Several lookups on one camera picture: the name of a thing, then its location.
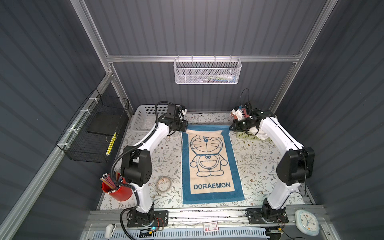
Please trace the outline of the blue beige Doraemon towel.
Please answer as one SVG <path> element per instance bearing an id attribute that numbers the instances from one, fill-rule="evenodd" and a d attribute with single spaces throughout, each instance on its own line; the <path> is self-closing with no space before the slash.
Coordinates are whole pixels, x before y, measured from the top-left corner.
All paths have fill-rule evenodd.
<path id="1" fill-rule="evenodd" d="M 183 204 L 245 200 L 229 126 L 191 125 L 182 133 Z"/>

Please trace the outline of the green perforated plastic basket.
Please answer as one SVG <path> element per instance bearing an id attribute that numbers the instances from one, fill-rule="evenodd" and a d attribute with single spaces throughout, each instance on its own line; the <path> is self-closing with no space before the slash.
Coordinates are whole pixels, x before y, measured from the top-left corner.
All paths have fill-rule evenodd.
<path id="1" fill-rule="evenodd" d="M 262 140 L 259 137 L 257 137 L 256 135 L 249 135 L 245 132 L 237 132 L 236 136 L 237 136 L 237 138 L 244 139 L 244 140 L 260 140 L 260 141 Z"/>

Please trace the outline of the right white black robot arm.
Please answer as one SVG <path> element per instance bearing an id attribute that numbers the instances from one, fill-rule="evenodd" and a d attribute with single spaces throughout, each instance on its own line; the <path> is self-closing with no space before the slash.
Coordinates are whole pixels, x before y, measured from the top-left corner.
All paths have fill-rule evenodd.
<path id="1" fill-rule="evenodd" d="M 248 135 L 256 128 L 257 133 L 265 133 L 283 155 L 276 173 L 277 183 L 265 199 L 266 210 L 282 210 L 292 193 L 297 193 L 302 183 L 313 174 L 315 152 L 311 147 L 304 147 L 296 141 L 279 123 L 274 113 L 268 110 L 232 110 L 234 118 L 230 130 Z"/>

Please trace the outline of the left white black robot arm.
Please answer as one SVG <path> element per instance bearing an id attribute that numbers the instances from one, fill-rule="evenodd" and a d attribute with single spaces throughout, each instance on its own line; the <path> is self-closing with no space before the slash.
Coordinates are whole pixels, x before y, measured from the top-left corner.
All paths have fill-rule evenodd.
<path id="1" fill-rule="evenodd" d="M 143 214 L 153 208 L 149 180 L 153 172 L 151 156 L 154 150 L 165 137 L 175 132 L 185 132 L 188 127 L 188 121 L 185 120 L 187 109 L 183 105 L 160 101 L 154 111 L 155 122 L 151 130 L 138 143 L 126 146 L 118 157 L 122 161 L 123 186 L 133 191 L 136 210 Z"/>

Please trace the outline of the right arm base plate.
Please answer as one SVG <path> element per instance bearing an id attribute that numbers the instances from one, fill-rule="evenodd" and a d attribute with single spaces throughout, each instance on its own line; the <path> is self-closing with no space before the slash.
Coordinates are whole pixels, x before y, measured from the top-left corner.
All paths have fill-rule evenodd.
<path id="1" fill-rule="evenodd" d="M 245 209 L 245 214 L 249 224 L 287 224 L 289 219 L 285 210 L 248 208 Z"/>

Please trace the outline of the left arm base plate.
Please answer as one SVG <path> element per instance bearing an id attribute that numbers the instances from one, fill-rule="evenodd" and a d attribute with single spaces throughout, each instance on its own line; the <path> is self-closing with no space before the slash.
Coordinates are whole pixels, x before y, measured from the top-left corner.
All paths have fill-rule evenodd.
<path id="1" fill-rule="evenodd" d="M 139 227 L 166 227 L 168 225 L 169 211 L 152 211 L 140 213 L 133 210 L 128 213 L 128 228 Z"/>

